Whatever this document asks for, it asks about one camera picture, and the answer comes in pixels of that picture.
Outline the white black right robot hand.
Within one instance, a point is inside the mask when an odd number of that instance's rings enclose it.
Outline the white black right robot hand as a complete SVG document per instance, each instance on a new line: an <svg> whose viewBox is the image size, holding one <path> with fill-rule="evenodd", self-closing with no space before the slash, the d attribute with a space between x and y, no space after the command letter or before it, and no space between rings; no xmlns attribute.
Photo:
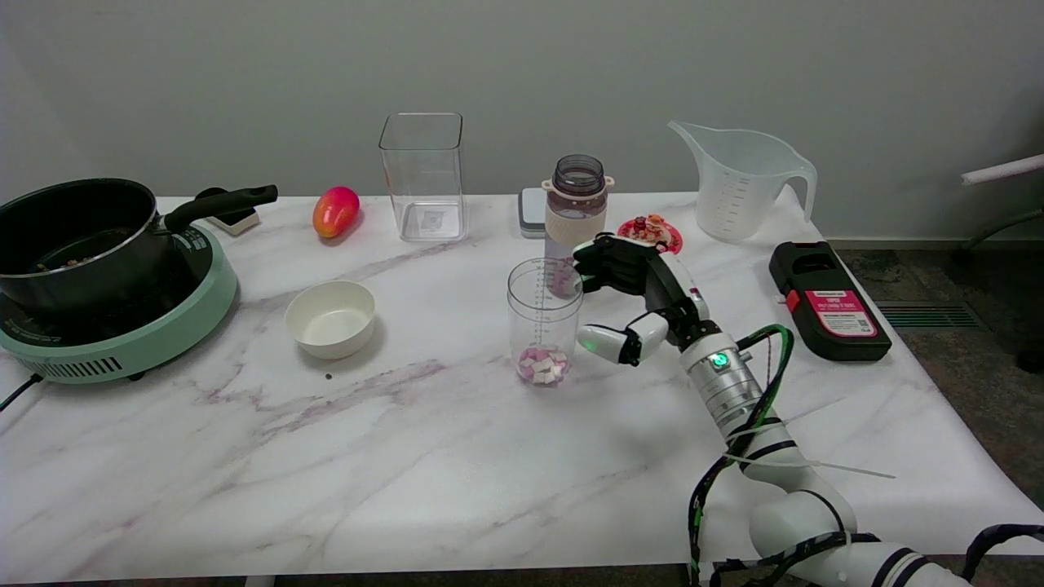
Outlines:
<svg viewBox="0 0 1044 587"><path fill-rule="evenodd" d="M603 232L575 248L572 258L584 294L614 289L644 301L642 315L622 329L578 328L579 346L611 363L642 363L664 342L683 352L721 331L689 271L668 250Z"/></svg>

